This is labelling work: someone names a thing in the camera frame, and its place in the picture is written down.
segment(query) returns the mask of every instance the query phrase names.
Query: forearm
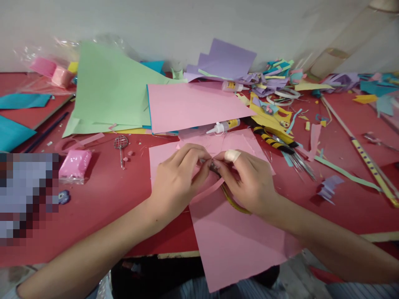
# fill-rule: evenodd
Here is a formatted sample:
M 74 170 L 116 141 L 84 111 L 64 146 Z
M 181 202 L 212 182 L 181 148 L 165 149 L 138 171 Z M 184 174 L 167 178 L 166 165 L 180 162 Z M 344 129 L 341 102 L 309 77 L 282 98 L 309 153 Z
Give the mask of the forearm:
M 291 201 L 284 219 L 268 222 L 292 234 L 328 269 L 347 281 L 390 283 L 399 280 L 399 261 L 360 236 Z
M 146 200 L 56 257 L 18 287 L 30 298 L 84 298 L 136 244 L 166 224 L 149 216 Z

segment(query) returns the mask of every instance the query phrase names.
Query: pink package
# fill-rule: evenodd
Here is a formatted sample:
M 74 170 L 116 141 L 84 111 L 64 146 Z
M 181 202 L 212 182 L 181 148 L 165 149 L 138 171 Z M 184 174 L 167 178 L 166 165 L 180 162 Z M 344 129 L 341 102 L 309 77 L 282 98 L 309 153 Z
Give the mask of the pink package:
M 58 172 L 63 184 L 83 184 L 84 174 L 91 159 L 91 151 L 72 149 Z
M 57 65 L 48 59 L 37 57 L 29 68 L 40 75 L 51 78 L 54 75 Z
M 55 68 L 53 77 L 51 78 L 51 82 L 56 86 L 67 88 L 74 76 L 75 74 L 71 73 L 67 69 L 64 69 L 62 66 L 57 66 Z

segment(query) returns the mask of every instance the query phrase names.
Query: hand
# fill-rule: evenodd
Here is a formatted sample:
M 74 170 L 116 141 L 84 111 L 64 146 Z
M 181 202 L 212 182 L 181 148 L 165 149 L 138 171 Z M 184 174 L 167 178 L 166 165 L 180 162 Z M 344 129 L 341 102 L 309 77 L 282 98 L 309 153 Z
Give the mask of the hand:
M 193 178 L 200 159 L 205 159 Z M 169 159 L 159 164 L 153 191 L 149 198 L 150 211 L 167 223 L 176 218 L 197 194 L 209 174 L 212 163 L 210 154 L 201 145 L 187 143 Z
M 237 150 L 241 155 L 234 162 L 239 173 L 236 179 L 224 163 L 224 153 L 214 157 L 214 164 L 228 185 L 230 191 L 244 208 L 253 214 L 268 218 L 279 209 L 281 199 L 274 190 L 270 164 L 247 152 Z

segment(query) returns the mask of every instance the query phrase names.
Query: left hand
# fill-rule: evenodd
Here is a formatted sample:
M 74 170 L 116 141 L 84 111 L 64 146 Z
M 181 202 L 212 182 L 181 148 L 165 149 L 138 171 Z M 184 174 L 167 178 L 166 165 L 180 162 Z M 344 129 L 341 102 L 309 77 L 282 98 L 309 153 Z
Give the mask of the left hand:
M 193 178 L 200 159 L 206 162 Z M 187 143 L 159 164 L 153 191 L 148 199 L 156 221 L 161 218 L 169 223 L 183 212 L 208 177 L 211 163 L 212 157 L 203 146 Z

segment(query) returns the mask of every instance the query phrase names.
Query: white glue bottle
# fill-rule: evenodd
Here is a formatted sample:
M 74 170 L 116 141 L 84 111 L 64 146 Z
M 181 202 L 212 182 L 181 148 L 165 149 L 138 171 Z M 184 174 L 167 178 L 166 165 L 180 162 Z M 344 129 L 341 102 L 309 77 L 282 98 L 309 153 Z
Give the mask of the white glue bottle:
M 240 123 L 241 122 L 240 122 L 239 118 L 233 119 L 233 120 L 226 120 L 226 121 L 220 122 L 220 123 L 216 123 L 215 127 L 213 129 L 209 130 L 207 132 L 207 134 L 213 133 L 213 132 L 215 132 L 217 134 L 223 133 L 223 132 L 227 132 L 228 130 L 231 130 L 231 129 L 235 128 L 235 127 L 238 127 L 240 125 Z
M 223 81 L 222 90 L 223 91 L 231 91 L 231 92 L 235 92 L 235 91 L 240 92 L 243 90 L 249 90 L 249 88 L 244 87 L 243 84 L 235 83 L 233 81 Z

